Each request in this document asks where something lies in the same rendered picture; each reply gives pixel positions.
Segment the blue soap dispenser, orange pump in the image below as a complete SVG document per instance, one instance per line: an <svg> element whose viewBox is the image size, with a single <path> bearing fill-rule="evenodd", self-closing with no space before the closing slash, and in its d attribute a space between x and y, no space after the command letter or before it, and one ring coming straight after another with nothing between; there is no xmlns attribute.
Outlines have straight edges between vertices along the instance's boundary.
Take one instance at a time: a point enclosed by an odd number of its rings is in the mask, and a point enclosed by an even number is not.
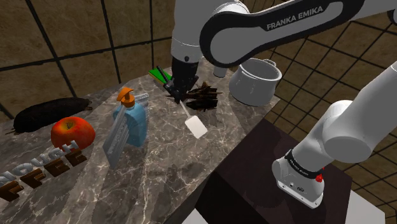
<svg viewBox="0 0 397 224"><path fill-rule="evenodd" d="M147 115L145 101L149 94L131 94L132 88L123 87L116 98L120 105L113 112L114 124L113 134L117 143L124 137L126 143L141 147L144 144L147 133Z"/></svg>

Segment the dark purple eggplant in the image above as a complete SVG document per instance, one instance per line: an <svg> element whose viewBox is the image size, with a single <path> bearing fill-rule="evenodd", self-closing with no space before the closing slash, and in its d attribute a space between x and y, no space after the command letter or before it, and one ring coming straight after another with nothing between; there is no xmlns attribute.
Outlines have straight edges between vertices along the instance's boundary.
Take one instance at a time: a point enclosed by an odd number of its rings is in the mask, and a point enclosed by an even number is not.
<svg viewBox="0 0 397 224"><path fill-rule="evenodd" d="M24 132L35 132L42 127L76 113L92 110L92 101L81 97L65 97L35 104L19 112L14 121L12 131L15 135Z"/></svg>

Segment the grey metal grater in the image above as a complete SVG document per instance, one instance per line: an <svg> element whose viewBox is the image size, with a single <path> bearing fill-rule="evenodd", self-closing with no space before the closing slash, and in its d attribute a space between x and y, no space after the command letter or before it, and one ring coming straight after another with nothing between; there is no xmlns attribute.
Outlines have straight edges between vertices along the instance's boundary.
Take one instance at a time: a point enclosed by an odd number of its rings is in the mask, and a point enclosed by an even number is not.
<svg viewBox="0 0 397 224"><path fill-rule="evenodd" d="M146 108L146 115L147 115L146 119L147 119L147 126L148 126L148 99L145 101L144 105ZM120 143L117 143L114 140L115 135L113 134L113 132L116 127L114 122L112 124L110 133L102 146L104 153L107 157L107 160L109 162L109 166L112 169L114 169L117 166L117 163L120 159L122 151L123 151L125 145L128 144L128 143L126 143L126 139L124 137L122 138L122 141Z"/></svg>

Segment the red apple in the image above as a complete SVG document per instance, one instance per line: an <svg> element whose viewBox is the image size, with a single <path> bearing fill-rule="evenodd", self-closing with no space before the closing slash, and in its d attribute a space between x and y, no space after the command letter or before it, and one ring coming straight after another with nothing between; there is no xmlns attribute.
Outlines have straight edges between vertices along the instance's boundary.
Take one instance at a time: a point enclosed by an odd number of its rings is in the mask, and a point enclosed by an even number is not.
<svg viewBox="0 0 397 224"><path fill-rule="evenodd" d="M59 120L51 129L51 142L56 148L75 141L80 150L89 147L95 139L94 128L80 117L70 116Z"/></svg>

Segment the white pot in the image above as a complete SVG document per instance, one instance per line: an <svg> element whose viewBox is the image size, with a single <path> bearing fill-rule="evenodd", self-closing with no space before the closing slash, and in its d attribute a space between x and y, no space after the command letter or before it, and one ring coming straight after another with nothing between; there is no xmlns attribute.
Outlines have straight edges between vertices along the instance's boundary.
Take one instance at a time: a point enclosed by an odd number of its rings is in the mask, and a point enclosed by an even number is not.
<svg viewBox="0 0 397 224"><path fill-rule="evenodd" d="M250 58L239 65L229 82L229 92L248 106L264 106L274 95L282 78L277 64L270 59Z"/></svg>

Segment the grey and brown letter sign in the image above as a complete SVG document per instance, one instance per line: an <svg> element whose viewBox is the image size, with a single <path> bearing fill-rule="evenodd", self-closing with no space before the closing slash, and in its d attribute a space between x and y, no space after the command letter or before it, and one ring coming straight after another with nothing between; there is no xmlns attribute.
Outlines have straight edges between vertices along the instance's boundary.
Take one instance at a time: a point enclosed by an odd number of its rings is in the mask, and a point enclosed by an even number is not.
<svg viewBox="0 0 397 224"><path fill-rule="evenodd" d="M63 150L54 148L47 155L40 154L41 161L33 158L29 163L19 164L11 171L0 173L0 198L8 202L19 198L18 192L24 187L17 178L31 188L41 186L41 180L46 178L41 168L53 177L65 173L70 167L64 163L62 157L65 157L73 167L87 160L76 141L71 141L69 145L64 144L62 148Z"/></svg>

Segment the dark robot stand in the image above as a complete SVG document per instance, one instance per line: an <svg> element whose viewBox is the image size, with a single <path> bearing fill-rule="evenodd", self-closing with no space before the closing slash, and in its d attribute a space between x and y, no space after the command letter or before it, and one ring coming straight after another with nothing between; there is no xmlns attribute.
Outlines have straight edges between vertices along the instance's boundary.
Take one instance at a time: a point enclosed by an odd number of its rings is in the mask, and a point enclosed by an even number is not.
<svg viewBox="0 0 397 224"><path fill-rule="evenodd" d="M263 119L210 175L196 210L208 224L345 224L352 179L334 165L324 169L315 209L277 186L272 162L296 144Z"/></svg>

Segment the dark brown pine cone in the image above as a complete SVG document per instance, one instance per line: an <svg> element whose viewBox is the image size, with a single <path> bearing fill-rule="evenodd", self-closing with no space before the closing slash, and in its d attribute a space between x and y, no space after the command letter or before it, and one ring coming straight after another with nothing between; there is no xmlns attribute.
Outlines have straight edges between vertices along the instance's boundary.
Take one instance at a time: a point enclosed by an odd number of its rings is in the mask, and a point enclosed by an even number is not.
<svg viewBox="0 0 397 224"><path fill-rule="evenodd" d="M222 94L217 88L212 88L205 81L198 88L192 89L186 94L191 101L186 105L196 111L207 111L215 109L218 105L218 95Z"/></svg>

